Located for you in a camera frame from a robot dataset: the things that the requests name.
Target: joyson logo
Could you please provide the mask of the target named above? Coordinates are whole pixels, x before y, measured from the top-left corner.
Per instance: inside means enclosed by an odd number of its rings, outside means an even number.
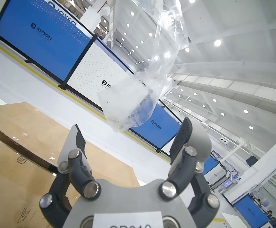
[[[160,127],[157,123],[154,122],[154,120],[151,121],[152,124],[154,124],[156,127],[158,127],[159,129],[162,129],[162,127]]]
[[[51,39],[52,39],[52,37],[51,37],[49,34],[47,34],[47,33],[46,33],[45,31],[43,31],[41,28],[36,27],[36,24],[35,24],[35,23],[32,23],[32,24],[31,24],[31,28],[37,30],[37,32],[39,33],[39,35],[45,36],[47,40],[51,40]]]
[[[107,81],[106,81],[106,80],[103,80],[103,81],[102,81],[102,84],[103,84],[104,86],[106,86],[106,87],[109,87],[109,88],[111,87],[111,85],[107,84]]]

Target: electrical box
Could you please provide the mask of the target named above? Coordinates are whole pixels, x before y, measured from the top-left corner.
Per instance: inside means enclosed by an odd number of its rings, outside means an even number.
[[[224,144],[224,145],[228,145],[228,143],[229,143],[229,141],[228,140],[226,140],[225,138],[223,138],[223,137],[221,137],[221,138],[219,138],[219,141],[222,143],[222,144]]]

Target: metal bolt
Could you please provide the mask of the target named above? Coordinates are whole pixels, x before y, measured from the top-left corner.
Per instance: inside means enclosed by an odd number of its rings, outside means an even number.
[[[53,196],[51,194],[45,194],[44,196],[41,197],[39,201],[39,205],[41,208],[47,208],[51,205],[53,202]]]
[[[68,168],[68,162],[67,161],[63,161],[59,164],[59,171],[63,172],[65,170],[67,170]]]
[[[196,154],[197,154],[197,151],[195,150],[195,148],[193,148],[193,147],[191,147],[191,146],[186,147],[186,148],[185,148],[185,152],[186,152],[188,155],[192,156],[192,157],[196,156]]]
[[[177,221],[169,216],[162,218],[164,228],[179,228]]]
[[[79,150],[77,150],[77,149],[74,149],[74,150],[71,150],[70,152],[69,152],[69,154],[68,154],[68,158],[70,158],[70,159],[74,159],[74,158],[76,158],[77,156],[79,156]]]
[[[207,196],[207,203],[212,208],[218,208],[219,207],[219,199],[215,195],[213,195],[213,194],[209,194]]]
[[[95,181],[89,182],[83,190],[83,194],[86,198],[92,198],[99,192],[99,184]]]
[[[197,173],[202,173],[203,169],[204,169],[204,162],[197,161],[197,163],[195,165],[195,171]]]
[[[168,198],[173,198],[176,195],[176,188],[171,182],[166,181],[162,184],[162,192]]]
[[[94,216],[89,216],[83,220],[80,228],[91,228],[93,226]]]

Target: ceiling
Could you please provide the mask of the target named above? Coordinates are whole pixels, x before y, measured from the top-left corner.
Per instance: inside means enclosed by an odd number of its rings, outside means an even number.
[[[276,143],[276,1],[180,3],[190,46],[178,53],[167,98],[267,152]],[[114,44],[147,67],[155,22],[131,0],[116,0],[114,22]]]

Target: signature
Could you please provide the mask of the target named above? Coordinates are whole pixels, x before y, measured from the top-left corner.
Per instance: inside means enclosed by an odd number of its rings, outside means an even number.
[[[23,211],[20,213],[20,218],[18,219],[17,223],[23,222],[24,219],[27,218],[27,216],[29,215],[31,210],[27,211],[28,206],[24,208]]]

